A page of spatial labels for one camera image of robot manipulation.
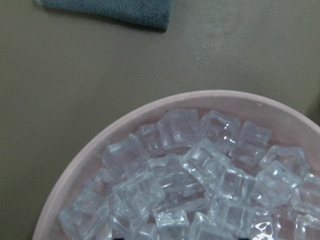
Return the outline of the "clear ice cubes pile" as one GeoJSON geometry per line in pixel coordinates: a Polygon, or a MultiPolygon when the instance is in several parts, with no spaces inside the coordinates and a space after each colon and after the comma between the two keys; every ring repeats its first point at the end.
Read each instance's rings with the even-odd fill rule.
{"type": "Polygon", "coordinates": [[[171,110],[107,146],[59,213],[73,240],[317,240],[320,178],[300,146],[216,110],[171,110]]]}

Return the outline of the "grey folded cloth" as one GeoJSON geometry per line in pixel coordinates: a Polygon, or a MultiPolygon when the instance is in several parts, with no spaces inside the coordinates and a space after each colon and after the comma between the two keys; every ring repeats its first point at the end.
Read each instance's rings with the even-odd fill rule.
{"type": "Polygon", "coordinates": [[[37,0],[37,4],[64,11],[99,15],[141,27],[167,30],[171,0],[37,0]]]}

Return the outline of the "pink bowl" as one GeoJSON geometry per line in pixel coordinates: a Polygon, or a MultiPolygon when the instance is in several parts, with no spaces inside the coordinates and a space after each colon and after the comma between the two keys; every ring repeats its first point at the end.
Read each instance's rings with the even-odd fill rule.
{"type": "Polygon", "coordinates": [[[289,106],[260,95],[232,90],[201,90],[168,96],[141,106],[95,136],[69,163],[50,192],[37,221],[33,239],[65,240],[59,212],[79,193],[85,180],[99,168],[104,148],[124,139],[139,126],[158,121],[173,109],[217,110],[273,130],[272,141],[302,146],[312,172],[320,173],[320,128],[289,106]]]}

